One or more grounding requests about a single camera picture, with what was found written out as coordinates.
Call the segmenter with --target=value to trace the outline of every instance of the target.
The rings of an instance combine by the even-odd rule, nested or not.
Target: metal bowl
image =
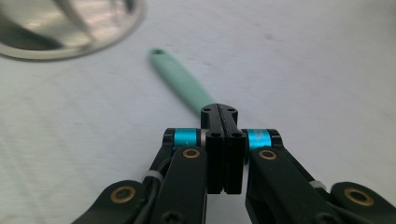
[[[145,9],[143,0],[0,0],[0,53],[35,61],[91,53],[131,33]]]

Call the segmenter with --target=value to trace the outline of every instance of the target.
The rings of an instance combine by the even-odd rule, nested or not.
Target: tabletop
[[[70,223],[108,185],[140,180],[166,128],[200,120],[160,79],[166,49],[239,128],[273,128],[328,189],[396,204],[396,2],[147,1],[120,43],[49,63],[0,57],[0,223]],[[209,195],[206,223],[250,223],[241,195]]]

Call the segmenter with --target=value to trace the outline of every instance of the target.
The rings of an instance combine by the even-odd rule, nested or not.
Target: white surface
[[[173,53],[240,128],[275,128],[328,188],[396,204],[396,2],[148,0],[109,49],[54,63],[0,58],[0,223],[70,223],[108,185],[139,180],[170,127],[199,120],[149,66]],[[249,223],[245,195],[207,223]]]

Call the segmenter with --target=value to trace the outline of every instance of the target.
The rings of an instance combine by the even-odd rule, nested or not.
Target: green handle
[[[198,115],[202,107],[215,103],[198,80],[165,50],[153,49],[150,60],[167,84]]]

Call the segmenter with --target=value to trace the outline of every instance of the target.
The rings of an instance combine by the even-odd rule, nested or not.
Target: blue metallic spacer
[[[175,129],[174,147],[175,151],[179,147],[197,146],[197,129],[177,128]]]
[[[266,129],[247,129],[249,151],[258,147],[271,147],[271,135]]]

